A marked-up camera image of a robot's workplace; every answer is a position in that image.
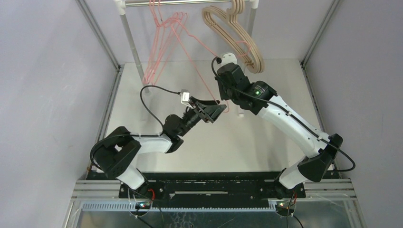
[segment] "white board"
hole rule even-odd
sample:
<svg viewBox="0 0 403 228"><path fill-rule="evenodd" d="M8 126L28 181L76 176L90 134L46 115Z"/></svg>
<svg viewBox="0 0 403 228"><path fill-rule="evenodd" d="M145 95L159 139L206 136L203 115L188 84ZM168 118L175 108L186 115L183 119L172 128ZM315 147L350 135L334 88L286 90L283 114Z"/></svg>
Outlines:
<svg viewBox="0 0 403 228"><path fill-rule="evenodd" d="M217 99L220 98L217 82L211 72L210 61L196 61L196 66ZM250 81L262 80L277 90L278 94L302 117L319 126L314 106L296 59L266 60L262 74L246 74ZM187 61L168 62L157 83L166 89L188 89L198 99L211 100L207 89ZM144 108L140 102L142 87L134 63L124 67L107 134L119 126L132 133L159 133L161 126L150 115L142 121ZM150 109L164 122L166 116L182 117L185 106L180 97L156 88L144 99ZM281 130L254 114L245 111L237 115L237 106L229 103L230 112L223 113L215 123L200 121L184 137L183 145L170 154L137 155L137 168L148 172L248 172L280 171L299 161L302 151Z"/></svg>

